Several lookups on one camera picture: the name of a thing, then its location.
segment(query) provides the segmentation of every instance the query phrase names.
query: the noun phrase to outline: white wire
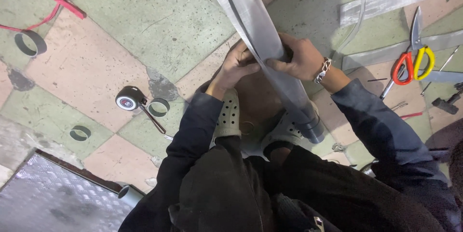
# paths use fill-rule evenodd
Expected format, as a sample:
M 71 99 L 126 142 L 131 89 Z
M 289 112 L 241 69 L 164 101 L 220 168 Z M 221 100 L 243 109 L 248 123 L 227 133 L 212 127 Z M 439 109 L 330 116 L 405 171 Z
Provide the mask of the white wire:
M 355 38 L 358 31 L 360 30 L 360 27 L 362 26 L 362 22 L 363 22 L 363 17 L 365 15 L 366 3 L 367 3 L 367 0 L 362 0 L 362 4 L 360 5 L 360 14 L 358 16 L 358 22 L 355 24 L 355 27 L 351 30 L 349 35 L 347 35 L 347 37 L 344 39 L 344 41 L 341 43 L 338 49 L 334 52 L 334 55 L 333 55 L 334 61 L 337 61 L 341 57 L 342 50 Z

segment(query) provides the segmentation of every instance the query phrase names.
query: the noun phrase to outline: orange handle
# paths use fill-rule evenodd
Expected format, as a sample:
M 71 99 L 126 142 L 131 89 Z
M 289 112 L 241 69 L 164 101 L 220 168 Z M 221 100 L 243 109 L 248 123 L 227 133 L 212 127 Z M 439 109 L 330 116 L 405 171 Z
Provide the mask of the orange handle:
M 399 73 L 399 68 L 401 67 L 401 64 L 404 62 L 404 60 L 405 60 L 405 66 L 408 71 L 408 77 L 405 81 L 402 82 L 399 80 L 398 73 Z M 395 63 L 394 70 L 392 71 L 392 80 L 394 81 L 394 83 L 400 86 L 410 84 L 410 82 L 413 80 L 412 52 L 402 53 L 399 60 L 397 60 L 397 62 Z

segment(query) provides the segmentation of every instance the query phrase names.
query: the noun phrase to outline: aluminum diamond plate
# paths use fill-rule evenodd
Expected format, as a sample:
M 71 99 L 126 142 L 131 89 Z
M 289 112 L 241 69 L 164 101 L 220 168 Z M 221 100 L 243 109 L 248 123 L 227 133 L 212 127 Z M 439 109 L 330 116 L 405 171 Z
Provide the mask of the aluminum diamond plate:
M 1 232 L 117 232 L 131 207 L 33 154 L 0 192 Z

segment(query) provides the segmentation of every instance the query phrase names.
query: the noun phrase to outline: hand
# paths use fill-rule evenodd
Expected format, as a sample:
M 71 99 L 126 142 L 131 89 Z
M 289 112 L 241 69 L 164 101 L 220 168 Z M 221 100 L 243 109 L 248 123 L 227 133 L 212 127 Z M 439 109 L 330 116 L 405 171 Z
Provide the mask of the hand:
M 246 44 L 240 40 L 235 48 L 228 52 L 220 71 L 212 80 L 206 93 L 221 100 L 225 91 L 233 88 L 243 76 L 261 69 L 257 63 L 249 64 L 253 58 Z
M 297 39 L 285 33 L 278 33 L 281 42 L 293 51 L 291 63 L 268 59 L 266 63 L 276 71 L 285 72 L 303 81 L 313 81 L 320 73 L 325 58 L 309 39 Z

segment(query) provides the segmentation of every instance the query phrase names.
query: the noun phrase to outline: silver bracelet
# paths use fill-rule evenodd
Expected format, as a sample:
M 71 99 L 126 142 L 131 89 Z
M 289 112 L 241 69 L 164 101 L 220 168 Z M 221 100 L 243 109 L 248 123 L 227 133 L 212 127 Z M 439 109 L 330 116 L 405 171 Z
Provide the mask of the silver bracelet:
M 323 63 L 323 67 L 321 68 L 321 72 L 317 75 L 317 77 L 313 80 L 316 84 L 321 82 L 321 79 L 327 74 L 328 69 L 331 66 L 331 59 L 325 58 L 325 62 Z

